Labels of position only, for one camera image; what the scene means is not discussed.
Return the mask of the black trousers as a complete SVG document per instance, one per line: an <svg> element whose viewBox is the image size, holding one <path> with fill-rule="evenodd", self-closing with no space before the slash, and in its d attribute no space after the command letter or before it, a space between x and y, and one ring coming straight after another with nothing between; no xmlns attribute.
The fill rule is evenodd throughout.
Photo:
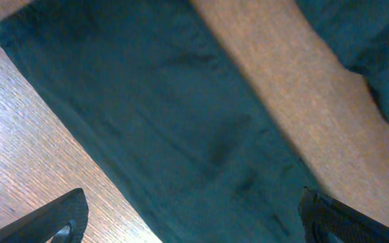
<svg viewBox="0 0 389 243"><path fill-rule="evenodd" d="M389 0L33 1L0 47L164 242L389 226Z"/></svg>

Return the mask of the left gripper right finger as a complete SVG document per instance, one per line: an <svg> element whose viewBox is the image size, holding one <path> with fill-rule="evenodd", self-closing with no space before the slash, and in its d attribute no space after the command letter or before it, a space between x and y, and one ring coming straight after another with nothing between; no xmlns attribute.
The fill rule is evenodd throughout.
<svg viewBox="0 0 389 243"><path fill-rule="evenodd" d="M389 227L309 187L299 203L306 243L389 243Z"/></svg>

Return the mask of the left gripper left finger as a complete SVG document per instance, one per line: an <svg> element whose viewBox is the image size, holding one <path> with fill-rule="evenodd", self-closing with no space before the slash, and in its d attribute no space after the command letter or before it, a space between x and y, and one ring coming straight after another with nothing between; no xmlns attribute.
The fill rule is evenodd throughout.
<svg viewBox="0 0 389 243"><path fill-rule="evenodd" d="M84 190L73 189L0 229L0 243L81 243L88 223Z"/></svg>

